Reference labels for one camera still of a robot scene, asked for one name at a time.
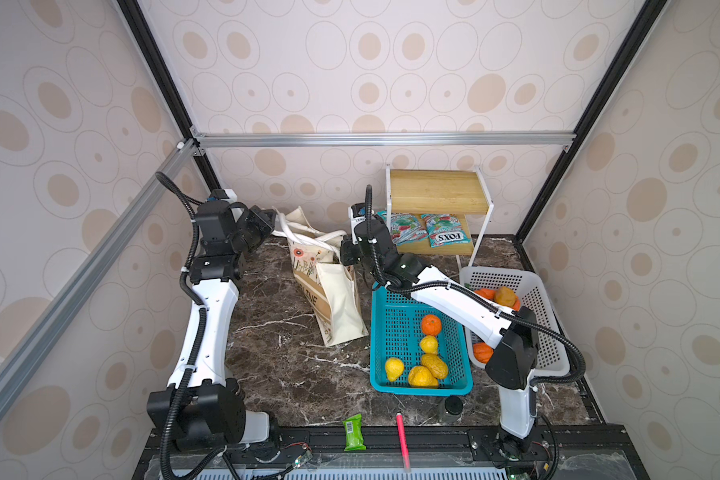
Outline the floral canvas grocery bag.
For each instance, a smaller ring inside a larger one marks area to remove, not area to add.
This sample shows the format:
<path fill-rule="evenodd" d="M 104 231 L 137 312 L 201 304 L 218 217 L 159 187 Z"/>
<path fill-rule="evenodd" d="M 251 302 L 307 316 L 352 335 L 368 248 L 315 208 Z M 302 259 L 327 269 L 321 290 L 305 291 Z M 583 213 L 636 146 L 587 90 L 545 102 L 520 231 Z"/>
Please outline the floral canvas grocery bag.
<path fill-rule="evenodd" d="M 279 212 L 274 234 L 287 240 L 291 270 L 312 306 L 323 343 L 336 346 L 368 334 L 355 271 L 340 261 L 345 232 L 322 232 L 302 209 Z"/>

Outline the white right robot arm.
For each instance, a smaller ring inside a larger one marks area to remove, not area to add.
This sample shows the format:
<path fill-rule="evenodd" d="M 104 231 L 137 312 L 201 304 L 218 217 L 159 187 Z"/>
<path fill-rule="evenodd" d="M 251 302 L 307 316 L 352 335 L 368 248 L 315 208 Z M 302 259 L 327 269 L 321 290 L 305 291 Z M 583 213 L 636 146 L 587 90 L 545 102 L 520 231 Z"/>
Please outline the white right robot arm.
<path fill-rule="evenodd" d="M 580 380 L 586 370 L 581 351 L 557 331 L 539 324 L 530 309 L 521 307 L 515 312 L 452 281 L 420 257 L 399 253 L 386 223 L 373 212 L 372 200 L 373 190 L 368 185 L 364 201 L 349 209 L 351 233 L 342 240 L 342 263 L 368 267 L 377 287 L 439 310 L 493 349 L 484 370 L 499 386 L 501 420 L 496 449 L 509 461 L 521 459 L 530 449 L 530 434 L 536 423 L 536 386 Z M 567 373 L 544 376 L 539 372 L 540 334 L 568 352 Z"/>

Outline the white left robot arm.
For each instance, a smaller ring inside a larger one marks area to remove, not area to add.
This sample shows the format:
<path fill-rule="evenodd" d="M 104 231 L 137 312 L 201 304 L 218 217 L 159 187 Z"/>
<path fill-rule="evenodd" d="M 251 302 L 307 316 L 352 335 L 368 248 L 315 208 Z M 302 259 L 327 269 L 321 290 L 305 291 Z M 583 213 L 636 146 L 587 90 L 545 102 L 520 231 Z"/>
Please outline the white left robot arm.
<path fill-rule="evenodd" d="M 193 199 L 166 174 L 155 177 L 189 215 L 192 241 L 179 286 L 192 307 L 177 364 L 166 387 L 150 394 L 147 413 L 161 432 L 162 477 L 178 476 L 173 454 L 202 451 L 204 457 L 184 475 L 194 479 L 229 448 L 268 442 L 272 436 L 269 415 L 246 408 L 239 383 L 227 374 L 225 356 L 243 261 L 273 234 L 276 213 L 248 207 L 223 189 L 205 201 Z"/>

